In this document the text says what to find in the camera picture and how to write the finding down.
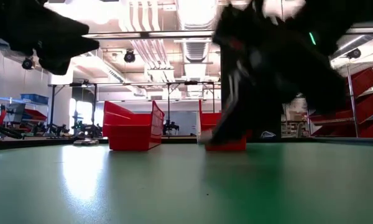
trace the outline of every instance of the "table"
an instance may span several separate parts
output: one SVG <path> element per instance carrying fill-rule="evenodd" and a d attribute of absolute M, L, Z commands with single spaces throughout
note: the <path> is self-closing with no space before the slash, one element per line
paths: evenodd
<path fill-rule="evenodd" d="M 4 150 L 0 223 L 373 223 L 373 146 Z"/>

